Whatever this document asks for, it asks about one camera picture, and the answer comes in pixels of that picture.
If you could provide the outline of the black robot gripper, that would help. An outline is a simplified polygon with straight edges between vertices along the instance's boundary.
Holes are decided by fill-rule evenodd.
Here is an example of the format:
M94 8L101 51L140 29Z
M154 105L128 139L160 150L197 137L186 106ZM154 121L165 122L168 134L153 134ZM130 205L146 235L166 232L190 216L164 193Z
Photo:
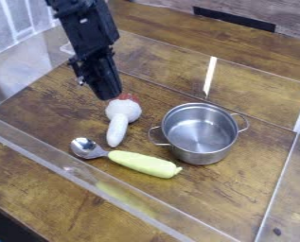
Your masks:
M120 33L105 0L45 0L75 51L69 63L99 100L122 92L112 45Z

